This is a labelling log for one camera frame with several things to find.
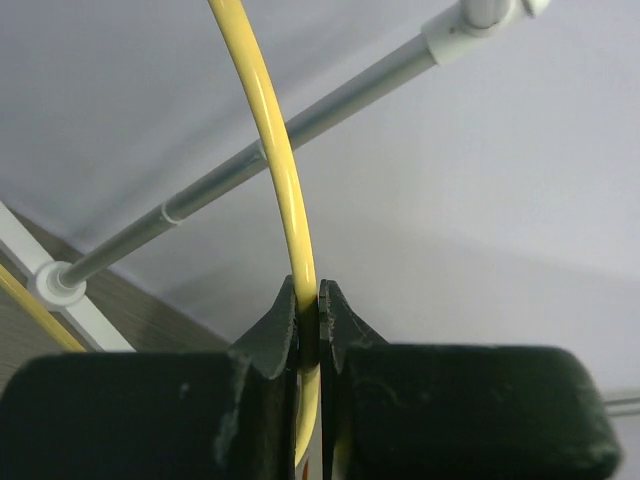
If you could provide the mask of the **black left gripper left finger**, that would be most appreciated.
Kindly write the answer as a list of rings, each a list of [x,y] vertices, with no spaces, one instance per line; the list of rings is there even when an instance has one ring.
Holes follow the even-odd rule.
[[[225,351],[36,358],[1,397],[5,479],[291,479],[293,283]]]

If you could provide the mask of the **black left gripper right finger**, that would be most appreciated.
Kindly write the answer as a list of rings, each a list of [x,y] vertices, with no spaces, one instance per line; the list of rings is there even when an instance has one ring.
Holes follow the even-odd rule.
[[[608,479],[623,449],[590,373],[539,345],[397,344],[320,286],[327,479]]]

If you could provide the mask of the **yellow hanger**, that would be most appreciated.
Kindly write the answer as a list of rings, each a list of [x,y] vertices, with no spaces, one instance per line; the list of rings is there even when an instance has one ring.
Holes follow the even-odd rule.
[[[210,5],[224,38],[258,129],[260,153],[270,170],[284,228],[295,298],[297,328],[296,400],[294,423],[294,467],[302,462],[317,422],[320,398],[319,313],[316,275],[297,168],[289,136],[261,50],[243,5],[238,1],[214,1]],[[60,354],[135,353],[112,342],[96,342],[87,351],[81,341],[53,316],[53,302],[35,298],[8,271],[1,274],[1,287],[61,347]]]

